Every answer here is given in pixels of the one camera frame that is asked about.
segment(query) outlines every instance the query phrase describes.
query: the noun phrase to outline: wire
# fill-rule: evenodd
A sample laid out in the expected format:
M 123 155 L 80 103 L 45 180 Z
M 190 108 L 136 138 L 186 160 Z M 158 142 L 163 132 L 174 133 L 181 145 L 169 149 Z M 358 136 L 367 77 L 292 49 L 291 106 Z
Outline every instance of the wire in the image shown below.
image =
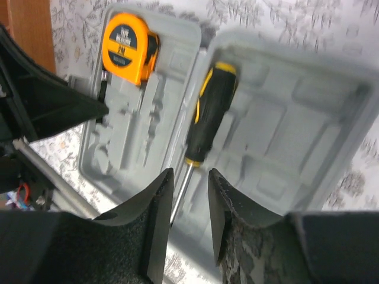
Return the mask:
M 17 192 L 16 192 L 16 198 L 18 200 L 18 198 L 20 197 L 20 191 L 21 191 L 22 188 L 25 189 L 24 203 L 26 204 L 28 202 L 29 194 L 30 194 L 30 188 L 29 188 L 29 185 L 26 182 L 23 183 L 22 185 L 20 185 L 18 187 Z

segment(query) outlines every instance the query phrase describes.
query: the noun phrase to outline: toolbox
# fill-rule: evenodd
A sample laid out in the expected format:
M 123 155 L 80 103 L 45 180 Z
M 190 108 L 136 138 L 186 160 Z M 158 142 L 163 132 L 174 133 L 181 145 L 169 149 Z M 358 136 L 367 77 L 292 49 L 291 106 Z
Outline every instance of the toolbox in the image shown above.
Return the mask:
M 260 40 L 246 30 L 219 33 L 201 49 L 200 27 L 128 4 L 158 35 L 154 72 L 142 87 L 110 74 L 102 123 L 85 123 L 79 171 L 119 204 L 172 167 L 175 195 L 184 178 L 188 127 L 210 66 L 233 64 L 238 85 L 204 164 L 190 181 L 169 244 L 210 280 L 214 265 L 207 198 L 216 168 L 235 188 L 278 215 L 321 210 L 379 110 L 379 73 L 362 66 Z M 90 79 L 72 78 L 97 98 L 102 54 Z

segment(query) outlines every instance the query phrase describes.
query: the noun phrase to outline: tape measure label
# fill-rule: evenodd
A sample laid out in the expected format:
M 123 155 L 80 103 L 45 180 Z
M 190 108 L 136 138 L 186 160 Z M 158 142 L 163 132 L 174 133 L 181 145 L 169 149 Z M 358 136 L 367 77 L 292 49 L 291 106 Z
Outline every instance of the tape measure label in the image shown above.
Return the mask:
M 120 67 L 129 65 L 131 60 L 125 53 L 128 47 L 137 49 L 136 33 L 128 25 L 118 25 L 113 29 L 109 39 L 118 44 L 115 50 L 108 51 L 113 64 Z

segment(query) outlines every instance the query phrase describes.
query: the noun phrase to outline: marble surface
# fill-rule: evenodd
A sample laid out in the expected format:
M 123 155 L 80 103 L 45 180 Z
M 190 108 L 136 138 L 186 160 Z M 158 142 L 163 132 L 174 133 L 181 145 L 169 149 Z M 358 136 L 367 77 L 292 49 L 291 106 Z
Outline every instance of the marble surface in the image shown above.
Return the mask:
M 206 45 L 219 31 L 240 27 L 262 40 L 328 53 L 379 67 L 379 0 L 51 0 L 57 74 L 88 77 L 101 36 L 101 17 L 111 2 L 131 4 L 197 22 Z M 68 183 L 96 209 L 114 207 L 77 170 L 82 126 L 33 144 Z M 379 120 L 371 127 L 323 209 L 379 208 Z M 170 248 L 166 275 L 174 283 L 208 283 Z

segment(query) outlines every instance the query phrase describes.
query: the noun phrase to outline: black and yellow screwdriver handle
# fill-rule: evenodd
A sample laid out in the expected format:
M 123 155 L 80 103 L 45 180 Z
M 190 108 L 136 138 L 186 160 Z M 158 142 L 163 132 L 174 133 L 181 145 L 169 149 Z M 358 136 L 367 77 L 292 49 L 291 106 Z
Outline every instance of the black and yellow screwdriver handle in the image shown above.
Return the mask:
M 212 148 L 213 139 L 229 109 L 236 90 L 236 69 L 216 62 L 209 70 L 197 101 L 187 135 L 185 162 L 200 166 Z

